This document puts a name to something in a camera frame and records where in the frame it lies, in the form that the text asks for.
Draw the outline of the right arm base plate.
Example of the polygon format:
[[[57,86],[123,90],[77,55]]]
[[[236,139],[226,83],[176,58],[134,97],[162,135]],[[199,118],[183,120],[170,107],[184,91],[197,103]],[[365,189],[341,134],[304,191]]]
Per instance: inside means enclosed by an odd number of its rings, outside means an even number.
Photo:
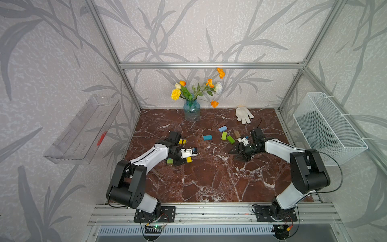
[[[297,222],[298,218],[294,208],[281,209],[277,205],[253,204],[252,212],[256,216],[257,222]]]

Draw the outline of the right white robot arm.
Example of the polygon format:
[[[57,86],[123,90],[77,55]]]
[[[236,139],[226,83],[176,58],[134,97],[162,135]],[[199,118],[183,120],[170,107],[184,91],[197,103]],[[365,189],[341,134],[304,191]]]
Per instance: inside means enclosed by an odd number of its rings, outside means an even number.
[[[330,177],[317,150],[304,150],[277,139],[266,138],[260,128],[253,129],[251,137],[252,144],[242,139],[235,143],[229,154],[243,162],[250,161],[259,153],[272,154],[288,162],[291,172],[290,185],[275,197],[270,206],[252,206],[258,222],[284,221],[292,218],[294,209],[300,201],[330,185]]]

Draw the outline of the dark teal block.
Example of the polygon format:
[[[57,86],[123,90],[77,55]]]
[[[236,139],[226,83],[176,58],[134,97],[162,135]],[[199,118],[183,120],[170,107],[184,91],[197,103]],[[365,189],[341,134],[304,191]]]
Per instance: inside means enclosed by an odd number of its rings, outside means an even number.
[[[206,135],[206,136],[203,137],[204,141],[209,141],[209,140],[212,140],[212,139],[213,139],[212,135]]]

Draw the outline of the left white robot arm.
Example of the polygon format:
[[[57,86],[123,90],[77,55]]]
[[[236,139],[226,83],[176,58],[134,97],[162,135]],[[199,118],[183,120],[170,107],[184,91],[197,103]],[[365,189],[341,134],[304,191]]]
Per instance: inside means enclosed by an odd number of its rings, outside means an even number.
[[[180,139],[181,133],[170,132],[165,140],[154,144],[139,157],[120,161],[108,186],[107,200],[159,217],[161,202],[145,192],[147,174],[168,158],[174,166],[180,166],[188,163],[188,158],[198,155],[196,147],[184,148]]]

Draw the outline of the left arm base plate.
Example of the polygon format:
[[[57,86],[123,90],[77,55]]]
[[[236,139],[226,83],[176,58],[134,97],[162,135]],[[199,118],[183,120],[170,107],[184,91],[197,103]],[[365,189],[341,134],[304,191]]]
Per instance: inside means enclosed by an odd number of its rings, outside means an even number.
[[[134,223],[174,222],[176,216],[175,206],[157,206],[152,213],[136,210]]]

